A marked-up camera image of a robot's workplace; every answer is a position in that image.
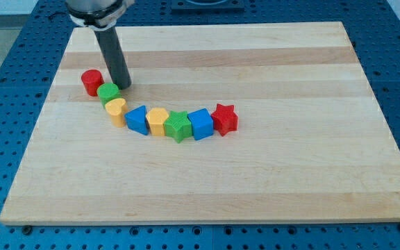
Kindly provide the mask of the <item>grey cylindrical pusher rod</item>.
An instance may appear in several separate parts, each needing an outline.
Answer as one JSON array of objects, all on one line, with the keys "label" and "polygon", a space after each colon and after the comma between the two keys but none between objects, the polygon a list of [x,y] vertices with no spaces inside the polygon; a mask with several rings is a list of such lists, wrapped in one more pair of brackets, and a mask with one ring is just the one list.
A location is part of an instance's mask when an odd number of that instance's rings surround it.
[{"label": "grey cylindrical pusher rod", "polygon": [[94,32],[113,83],[124,90],[131,85],[131,77],[115,27]]}]

